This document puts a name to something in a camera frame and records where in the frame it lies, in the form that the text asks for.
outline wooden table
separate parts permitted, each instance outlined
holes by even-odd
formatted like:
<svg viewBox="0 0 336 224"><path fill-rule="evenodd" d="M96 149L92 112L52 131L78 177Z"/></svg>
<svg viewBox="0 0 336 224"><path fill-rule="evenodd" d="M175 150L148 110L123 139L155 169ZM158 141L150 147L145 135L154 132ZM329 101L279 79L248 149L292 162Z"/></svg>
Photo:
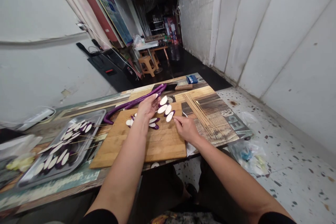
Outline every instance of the wooden table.
<svg viewBox="0 0 336 224"><path fill-rule="evenodd" d="M170 91L165 94L173 96L176 101L182 102L183 111L195 119L197 129L200 134L208 139L214 146L226 146L230 142L238 139L248 139L252 136L252 132L243 124L243 122L234 114L234 112L221 100L221 98L213 91L213 89L203 80L198 74L194 74L198 79L198 84L194 84L192 94L196 95L203 109L213 121L221 125L221 131L224 137L211 138L199 120L195 118L190 107L186 104L181 93L190 90ZM186 84L186 77L179 77L171 79L162 83L178 83L178 85ZM41 144L36 146L33 151L38 152L50 144L53 138L60 132L60 130L67 124L71 118L84 114L90 111L106 109L110 111L116 105L123 104L127 101L134 100L149 93L154 84L124 91L115 95L102 97L99 99L78 103L57 109L56 114L46 122L35 125L27 130L27 134L35 134L43 137ZM112 121L118 116L118 113L112 117ZM112 126L102 126L97 133L99 138L96 141L103 141ZM167 160L159 162L160 165L167 163L178 163L185 159ZM23 214L25 211L40 207L44 204L51 203L66 197L75 197L78 193L86 192L90 189L97 188L102 185L109 168L101 170L89 169L90 161L84 162L75 174L70 174L64 178L51 181L41 185L40 188L32 188L22 192L14 192L12 190L15 183L20 177L15 179L12 183L4 187L0 191L0 218L11 216L15 214ZM145 163L143 171L149 170L151 163Z"/></svg>

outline metal tray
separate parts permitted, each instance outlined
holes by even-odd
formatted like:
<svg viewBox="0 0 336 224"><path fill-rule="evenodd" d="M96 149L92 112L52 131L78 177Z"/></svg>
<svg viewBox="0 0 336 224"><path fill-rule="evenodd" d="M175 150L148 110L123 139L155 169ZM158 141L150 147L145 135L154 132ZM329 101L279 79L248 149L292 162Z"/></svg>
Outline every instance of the metal tray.
<svg viewBox="0 0 336 224"><path fill-rule="evenodd" d="M82 115L72 118L50 144L58 143L61 140L61 137L64 134L64 132L66 132L66 130L71 125L78 123L82 120L89 120L90 122L94 122L95 125L100 125L105 114L106 114L106 109L101 109L101 110L92 111L87 114L82 114ZM96 135L98 128L99 127L95 127L94 131L91 133L88 133L86 137L81 137L78 139L79 141L88 139L87 141L73 144L74 146L72 147L73 148L72 151L78 152L78 155L76 155L76 160L72 161L71 164L65 164L64 166L62 166L61 169L53 168L47 174L40 174L38 176L34 176L34 171L36 167L48 158L47 154L41 154L38 157L38 159L35 161L35 163L32 165L32 167L30 167L29 170L26 171L25 174L21 177L21 179L16 183L14 189L24 190L24 189L31 188L31 187L40 185L42 183L48 182L50 180L58 179L60 177L63 177L71 173L83 161L85 154L88 151L86 149L89 148L89 146L91 145L92 138Z"/></svg>

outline floor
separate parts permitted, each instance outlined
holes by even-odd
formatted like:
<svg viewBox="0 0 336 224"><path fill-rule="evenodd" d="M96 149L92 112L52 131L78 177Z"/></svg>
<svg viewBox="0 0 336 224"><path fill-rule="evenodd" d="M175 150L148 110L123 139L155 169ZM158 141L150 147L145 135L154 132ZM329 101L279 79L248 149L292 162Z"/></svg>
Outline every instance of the floor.
<svg viewBox="0 0 336 224"><path fill-rule="evenodd" d="M297 223L336 223L336 169L316 156L266 112L235 88L217 94L254 132L251 143L262 147L267 163L265 175L256 180L291 214ZM232 106L228 101L235 101ZM175 165L184 183L198 189L200 157Z"/></svg>
<svg viewBox="0 0 336 224"><path fill-rule="evenodd" d="M142 79L142 84L149 85L169 79L189 75L198 72L213 90L229 88L232 85L215 73L211 68L203 65L201 61L183 49L180 45L171 45L166 49L170 67L163 50L156 51L156 55L163 68L162 72L151 77L146 74Z"/></svg>

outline power strip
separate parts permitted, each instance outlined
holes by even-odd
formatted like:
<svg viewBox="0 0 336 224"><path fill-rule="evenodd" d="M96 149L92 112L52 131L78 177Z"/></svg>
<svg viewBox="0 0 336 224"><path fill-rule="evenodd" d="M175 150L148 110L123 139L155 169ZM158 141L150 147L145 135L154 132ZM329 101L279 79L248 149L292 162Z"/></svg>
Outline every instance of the power strip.
<svg viewBox="0 0 336 224"><path fill-rule="evenodd" d="M37 124L39 121L42 121L47 116L50 116L53 113L54 113L53 110L51 110L49 108L44 108L40 113L38 113L36 115L33 115L32 117L25 120L23 125L20 128L18 128L17 130L18 131L25 131L25 130L29 129L30 127L32 127L33 125Z"/></svg>

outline cutting board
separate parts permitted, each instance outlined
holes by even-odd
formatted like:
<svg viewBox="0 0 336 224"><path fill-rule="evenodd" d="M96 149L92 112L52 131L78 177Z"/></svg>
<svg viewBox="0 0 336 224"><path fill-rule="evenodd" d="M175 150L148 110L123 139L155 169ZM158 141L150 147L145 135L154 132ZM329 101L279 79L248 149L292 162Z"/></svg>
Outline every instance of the cutting board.
<svg viewBox="0 0 336 224"><path fill-rule="evenodd" d="M171 103L175 115L182 115L180 102ZM98 150L94 160L90 164L91 169L110 167L117 157L123 141L126 139L130 128L126 125L138 109L121 111L115 120L107 137ZM146 143L145 162L156 162L168 159L178 159L187 156L186 144L177 132L174 120L166 122L162 114L155 114L154 117L160 118L156 124L158 130L149 128Z"/></svg>

